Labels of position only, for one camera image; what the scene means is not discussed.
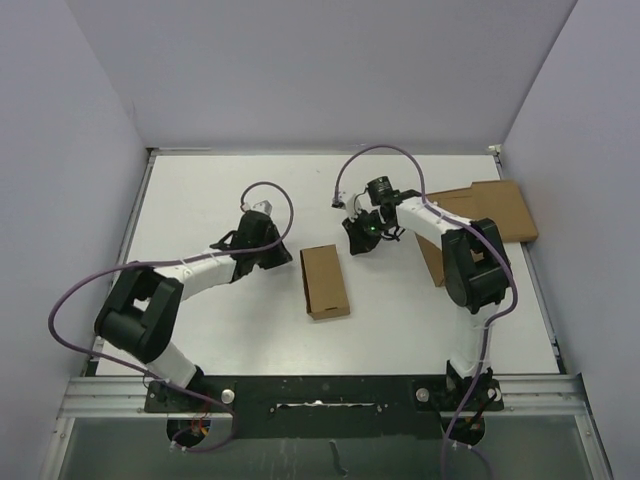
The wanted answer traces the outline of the brown cardboard box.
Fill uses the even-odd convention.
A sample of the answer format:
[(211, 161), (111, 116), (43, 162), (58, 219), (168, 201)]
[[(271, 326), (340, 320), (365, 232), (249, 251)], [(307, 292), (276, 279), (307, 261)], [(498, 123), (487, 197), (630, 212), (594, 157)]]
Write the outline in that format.
[(335, 244), (300, 251), (307, 314), (314, 321), (348, 316), (350, 303)]

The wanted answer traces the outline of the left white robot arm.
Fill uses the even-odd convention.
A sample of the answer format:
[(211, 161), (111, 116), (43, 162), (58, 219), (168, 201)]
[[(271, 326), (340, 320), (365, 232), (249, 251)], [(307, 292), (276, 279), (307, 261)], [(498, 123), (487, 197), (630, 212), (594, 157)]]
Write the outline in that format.
[(193, 410), (203, 398), (203, 373), (172, 343), (180, 303), (234, 283), (255, 267), (269, 270), (291, 262), (279, 237), (271, 205), (263, 201), (246, 210), (238, 228), (210, 245), (203, 259), (123, 271), (95, 320), (94, 332), (170, 381), (169, 401), (182, 411)]

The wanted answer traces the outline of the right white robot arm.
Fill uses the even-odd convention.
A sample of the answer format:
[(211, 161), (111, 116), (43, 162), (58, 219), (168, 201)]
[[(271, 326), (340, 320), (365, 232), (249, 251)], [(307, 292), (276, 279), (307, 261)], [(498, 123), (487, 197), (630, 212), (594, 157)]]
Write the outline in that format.
[(336, 190), (332, 206), (346, 212), (342, 226), (350, 254), (369, 253), (383, 240), (397, 241), (410, 231), (441, 252), (444, 287), (457, 307), (454, 346), (447, 362), (446, 400), (464, 409), (481, 394), (480, 378), (490, 372), (488, 360), (492, 324), (514, 284), (510, 263), (497, 225), (491, 219), (471, 220), (426, 200), (416, 190), (400, 191), (382, 176), (370, 181), (360, 196)]

